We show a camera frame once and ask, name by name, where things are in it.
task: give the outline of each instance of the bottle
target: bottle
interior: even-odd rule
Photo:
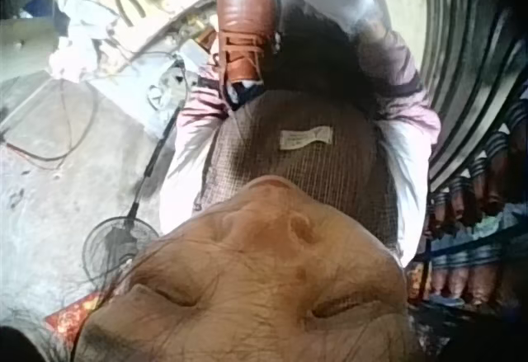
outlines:
[[[486,157],[479,157],[469,165],[469,174],[473,183],[473,192],[479,211],[483,212],[486,203],[488,160]]]
[[[468,228],[472,228],[475,224],[482,220],[482,211],[477,205],[477,199],[475,198],[475,191],[473,188],[473,182],[471,179],[465,176],[461,177],[462,183],[462,196],[464,198],[464,215],[460,222]]]
[[[479,306],[488,303],[497,286],[501,246],[484,245],[470,252],[470,260],[476,262],[469,271],[468,291],[471,304]]]
[[[528,190],[528,160],[526,145],[528,144],[528,101],[519,100],[506,114],[507,128],[510,130],[509,138],[509,182],[508,199],[512,203],[526,200]]]
[[[451,212],[454,220],[461,220],[464,216],[464,191],[462,178],[455,177],[449,184]]]
[[[484,148],[488,155],[488,192],[484,212],[496,216],[504,208],[508,168],[508,135],[496,131]]]

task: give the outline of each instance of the concrete floor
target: concrete floor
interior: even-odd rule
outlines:
[[[46,78],[19,79],[9,92],[12,82],[4,83],[2,107],[12,110]],[[49,83],[9,121],[7,141],[45,156],[68,150],[59,85]],[[13,309],[40,319],[91,291],[81,265],[83,241],[102,220],[126,214],[156,142],[86,85],[64,82],[64,102],[74,142],[96,113],[87,137],[59,170],[39,169],[0,148],[0,321]],[[139,217],[156,228],[158,195],[150,189]]]

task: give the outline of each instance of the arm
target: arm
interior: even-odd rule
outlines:
[[[175,153],[160,195],[160,224],[167,234],[187,221],[201,191],[202,173],[215,131],[228,117],[219,96],[218,74],[210,61],[177,119]]]
[[[406,266],[422,234],[429,157],[440,133],[440,120],[429,107],[413,57],[398,33],[378,22],[368,24],[360,37],[358,56],[379,104],[377,124],[398,195],[398,246],[400,261]]]

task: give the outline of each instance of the elderly person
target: elderly person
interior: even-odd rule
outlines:
[[[402,268],[438,117],[403,39],[371,16],[355,26],[374,116],[353,85],[344,100],[268,87],[278,8],[218,0],[219,41],[177,121],[166,235],[88,318],[75,360],[421,358]]]

